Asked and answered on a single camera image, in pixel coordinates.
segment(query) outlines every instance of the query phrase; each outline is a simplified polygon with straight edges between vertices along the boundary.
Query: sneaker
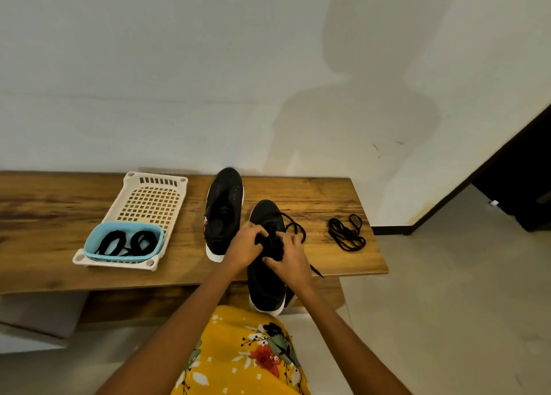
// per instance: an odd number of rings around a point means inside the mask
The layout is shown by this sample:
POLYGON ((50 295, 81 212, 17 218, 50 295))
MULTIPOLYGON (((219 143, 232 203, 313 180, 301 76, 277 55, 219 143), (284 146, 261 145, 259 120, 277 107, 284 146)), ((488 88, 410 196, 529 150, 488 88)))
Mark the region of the sneaker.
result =
POLYGON ((232 238, 239 231, 244 197, 243 180, 232 167, 221 170, 210 185, 203 233, 207 257, 213 262, 224 260, 232 238))
POLYGON ((247 268, 249 304, 257 311, 279 315, 285 305, 287 286, 262 258, 271 257, 278 262, 283 260, 283 243, 276 231, 285 231, 285 222, 277 205, 267 199, 255 205, 249 221, 262 225, 269 234, 268 237, 256 236, 255 242, 262 244, 263 250, 247 268))

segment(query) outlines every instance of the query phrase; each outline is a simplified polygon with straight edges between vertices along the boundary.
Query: tiled floor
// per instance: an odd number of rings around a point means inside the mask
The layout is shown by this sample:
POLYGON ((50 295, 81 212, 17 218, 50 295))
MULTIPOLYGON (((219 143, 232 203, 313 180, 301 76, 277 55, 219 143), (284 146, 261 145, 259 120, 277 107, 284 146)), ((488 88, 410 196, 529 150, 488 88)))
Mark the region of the tiled floor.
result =
MULTIPOLYGON (((413 393, 551 393, 551 232, 527 233, 487 201, 467 188, 415 235, 379 237, 390 274, 341 280, 339 313, 413 393)), ((309 316, 282 320, 312 392, 351 393, 309 316)), ((0 393, 93 394, 154 330, 0 356, 0 393)))

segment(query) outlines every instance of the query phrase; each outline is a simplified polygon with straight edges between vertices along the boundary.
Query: yellow fabric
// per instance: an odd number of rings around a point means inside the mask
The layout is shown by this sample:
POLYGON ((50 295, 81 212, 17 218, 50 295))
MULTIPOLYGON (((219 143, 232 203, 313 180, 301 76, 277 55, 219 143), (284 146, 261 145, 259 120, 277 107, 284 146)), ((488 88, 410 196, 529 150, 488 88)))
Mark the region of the yellow fabric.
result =
POLYGON ((297 361, 290 336, 279 320, 219 306, 172 395, 310 395, 302 367, 295 366, 297 361))

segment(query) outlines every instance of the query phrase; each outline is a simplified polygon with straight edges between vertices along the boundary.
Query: light blue tray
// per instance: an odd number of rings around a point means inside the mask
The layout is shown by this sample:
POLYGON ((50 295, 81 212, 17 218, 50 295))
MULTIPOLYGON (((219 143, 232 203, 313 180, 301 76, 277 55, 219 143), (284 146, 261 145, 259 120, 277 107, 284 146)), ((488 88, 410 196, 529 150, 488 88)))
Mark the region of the light blue tray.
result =
POLYGON ((162 228, 154 224, 143 224, 142 222, 102 222, 98 224, 86 238, 84 243, 84 253, 87 257, 93 260, 101 260, 105 262, 143 262, 151 259, 157 254, 162 247, 162 239, 164 238, 164 232, 162 228), (155 237, 159 240, 155 250, 152 253, 146 255, 101 255, 94 254, 101 244, 101 241, 111 231, 124 231, 126 232, 126 243, 130 244, 130 239, 138 231, 151 231, 155 234, 155 237))

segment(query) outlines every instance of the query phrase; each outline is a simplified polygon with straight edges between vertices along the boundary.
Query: hand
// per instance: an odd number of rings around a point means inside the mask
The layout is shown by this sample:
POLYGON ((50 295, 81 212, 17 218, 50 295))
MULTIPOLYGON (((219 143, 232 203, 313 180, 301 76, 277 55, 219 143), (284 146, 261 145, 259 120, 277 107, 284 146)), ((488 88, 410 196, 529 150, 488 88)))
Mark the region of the hand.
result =
POLYGON ((249 221, 241 225, 226 251, 224 265, 235 267, 237 271, 240 271, 251 264, 262 251, 262 245, 255 244, 257 234, 268 236, 268 232, 262 225, 256 225, 249 221))
POLYGON ((300 298, 301 294, 313 288, 312 271, 300 235, 279 231, 276 234, 283 241, 283 260, 277 262, 271 257, 264 257, 262 261, 300 298))

